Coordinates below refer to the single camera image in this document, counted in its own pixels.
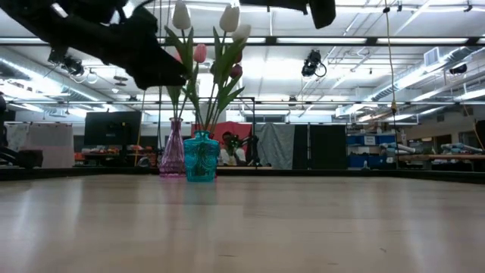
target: wooden floor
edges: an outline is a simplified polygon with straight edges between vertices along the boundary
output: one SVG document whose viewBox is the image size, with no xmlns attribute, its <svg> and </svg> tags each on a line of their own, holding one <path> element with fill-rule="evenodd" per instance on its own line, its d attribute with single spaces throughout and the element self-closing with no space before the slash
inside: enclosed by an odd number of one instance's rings
<svg viewBox="0 0 485 273">
<path fill-rule="evenodd" d="M 98 176 L 0 184 L 0 272 L 485 272 L 485 187 Z"/>
</svg>

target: pink glass vase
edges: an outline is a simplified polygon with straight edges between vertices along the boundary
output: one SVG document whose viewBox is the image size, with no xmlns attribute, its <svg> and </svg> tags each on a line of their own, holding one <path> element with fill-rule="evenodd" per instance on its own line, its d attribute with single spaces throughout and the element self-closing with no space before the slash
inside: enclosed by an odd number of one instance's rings
<svg viewBox="0 0 485 273">
<path fill-rule="evenodd" d="M 171 118 L 171 131 L 165 146 L 164 156 L 161 158 L 161 176 L 185 175 L 183 164 L 183 140 L 180 134 L 180 125 L 183 119 Z"/>
</svg>

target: white tulip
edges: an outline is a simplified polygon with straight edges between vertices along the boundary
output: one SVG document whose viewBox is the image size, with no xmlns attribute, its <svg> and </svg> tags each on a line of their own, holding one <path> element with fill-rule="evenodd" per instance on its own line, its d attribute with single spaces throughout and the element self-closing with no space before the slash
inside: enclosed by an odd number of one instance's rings
<svg viewBox="0 0 485 273">
<path fill-rule="evenodd" d="M 233 41 L 244 40 L 244 42 L 246 42 L 249 35 L 251 35 L 251 25 L 242 24 L 233 32 L 232 37 Z"/>
<path fill-rule="evenodd" d="M 188 30 L 192 26 L 189 9 L 183 0 L 178 0 L 177 3 L 175 3 L 172 24 L 178 30 Z"/>
<path fill-rule="evenodd" d="M 239 25 L 239 7 L 227 5 L 219 20 L 219 27 L 225 32 L 234 32 Z"/>
</svg>

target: vase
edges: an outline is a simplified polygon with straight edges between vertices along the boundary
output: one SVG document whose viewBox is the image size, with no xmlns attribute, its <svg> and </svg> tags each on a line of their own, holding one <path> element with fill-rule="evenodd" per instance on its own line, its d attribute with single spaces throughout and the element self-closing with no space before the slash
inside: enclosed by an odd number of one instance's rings
<svg viewBox="0 0 485 273">
<path fill-rule="evenodd" d="M 214 181 L 219 158 L 219 142 L 209 139 L 208 131 L 196 131 L 196 137 L 183 142 L 187 181 Z"/>
<path fill-rule="evenodd" d="M 180 134 L 180 125 L 183 119 L 171 118 L 171 130 L 161 158 L 161 176 L 180 176 L 185 173 L 183 164 L 183 140 Z"/>
</svg>

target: computer monitor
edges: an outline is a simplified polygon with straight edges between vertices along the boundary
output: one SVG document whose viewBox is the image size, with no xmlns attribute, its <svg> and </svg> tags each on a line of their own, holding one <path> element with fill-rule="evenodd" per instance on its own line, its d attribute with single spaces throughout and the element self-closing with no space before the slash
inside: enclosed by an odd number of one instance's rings
<svg viewBox="0 0 485 273">
<path fill-rule="evenodd" d="M 87 113 L 84 145 L 136 144 L 141 118 L 140 111 Z"/>
</svg>

